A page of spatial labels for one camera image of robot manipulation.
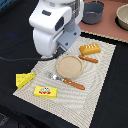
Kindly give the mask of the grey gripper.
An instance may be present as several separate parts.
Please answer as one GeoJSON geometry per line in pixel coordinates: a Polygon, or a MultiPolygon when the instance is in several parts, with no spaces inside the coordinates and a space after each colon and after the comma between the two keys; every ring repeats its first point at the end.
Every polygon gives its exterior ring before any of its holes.
{"type": "Polygon", "coordinates": [[[81,34],[80,27],[75,23],[68,23],[64,26],[64,33],[57,39],[58,47],[56,56],[66,52],[81,34]]]}

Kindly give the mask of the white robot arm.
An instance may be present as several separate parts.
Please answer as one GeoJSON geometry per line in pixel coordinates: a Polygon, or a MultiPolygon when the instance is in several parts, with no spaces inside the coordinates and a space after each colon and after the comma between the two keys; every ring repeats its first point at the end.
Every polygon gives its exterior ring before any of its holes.
{"type": "Polygon", "coordinates": [[[57,49],[67,51],[81,34],[83,0],[39,0],[29,17],[37,52],[51,56],[57,49]]]}

